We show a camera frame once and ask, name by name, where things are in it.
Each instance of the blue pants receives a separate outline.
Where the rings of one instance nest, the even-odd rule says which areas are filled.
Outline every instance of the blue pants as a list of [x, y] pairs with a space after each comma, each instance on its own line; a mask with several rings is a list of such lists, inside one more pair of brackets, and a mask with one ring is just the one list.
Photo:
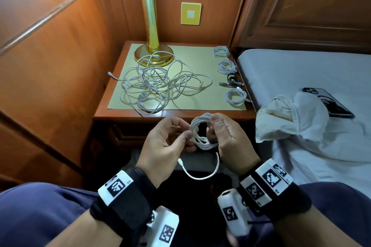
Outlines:
[[[371, 200], [340, 183], [300, 186], [313, 204], [362, 246], [371, 246]], [[29, 183], [0, 193], [0, 246], [41, 247], [85, 212], [97, 193], [46, 183]], [[271, 224], [254, 227], [257, 246], [282, 245]]]

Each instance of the hand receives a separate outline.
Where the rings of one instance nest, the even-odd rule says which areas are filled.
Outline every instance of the hand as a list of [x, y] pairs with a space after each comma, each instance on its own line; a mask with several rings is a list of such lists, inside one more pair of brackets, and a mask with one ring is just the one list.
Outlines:
[[219, 143], [221, 160], [237, 175], [246, 174], [260, 162], [250, 140], [241, 126], [224, 114], [213, 114], [206, 137]]
[[148, 134], [136, 167], [146, 173], [156, 188], [174, 171], [183, 150], [196, 151], [189, 127], [181, 118], [164, 118]]

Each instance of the wooden nightstand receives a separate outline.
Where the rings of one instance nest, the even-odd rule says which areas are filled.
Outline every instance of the wooden nightstand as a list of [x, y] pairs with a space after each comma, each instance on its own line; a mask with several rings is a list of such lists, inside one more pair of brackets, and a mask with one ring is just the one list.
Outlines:
[[[125, 60], [128, 57], [130, 47], [132, 44], [143, 44], [139, 41], [127, 41], [123, 47], [123, 51], [116, 64], [113, 75], [119, 77]], [[200, 45], [200, 44], [182, 44], [182, 43], [166, 43], [167, 45], [174, 46], [187, 46], [187, 47], [215, 47], [216, 45]], [[233, 56], [229, 59], [235, 63]], [[215, 71], [217, 71], [217, 64], [221, 58], [215, 60]], [[241, 82], [243, 79], [237, 73], [237, 77]], [[117, 140], [117, 146], [140, 146], [148, 132], [164, 117], [180, 117], [184, 120], [191, 122], [195, 117], [201, 116], [204, 113], [223, 113], [230, 118], [234, 119], [240, 124], [254, 123], [256, 112], [252, 104], [245, 103], [246, 110], [209, 110], [209, 109], [164, 109], [152, 115], [142, 117], [134, 109], [112, 109], [108, 108], [111, 97], [117, 85], [117, 81], [110, 79], [107, 89], [104, 92], [102, 100], [94, 115], [95, 121], [106, 122], [110, 125], [110, 134]]]

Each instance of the bed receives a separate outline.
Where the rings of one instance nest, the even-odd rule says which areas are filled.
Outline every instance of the bed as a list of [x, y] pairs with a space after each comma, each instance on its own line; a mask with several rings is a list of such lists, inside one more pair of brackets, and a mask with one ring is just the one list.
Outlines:
[[[278, 94], [323, 88], [354, 113], [364, 135], [371, 136], [371, 55], [249, 49], [239, 56], [238, 65], [257, 110]], [[272, 157], [298, 184], [338, 181], [371, 198], [371, 163], [326, 158], [292, 138], [259, 144], [259, 153]]]

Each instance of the wooden headboard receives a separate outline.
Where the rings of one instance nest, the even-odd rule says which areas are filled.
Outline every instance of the wooden headboard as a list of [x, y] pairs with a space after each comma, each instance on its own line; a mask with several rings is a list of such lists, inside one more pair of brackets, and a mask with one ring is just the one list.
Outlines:
[[371, 52], [371, 0], [245, 0], [233, 47]]

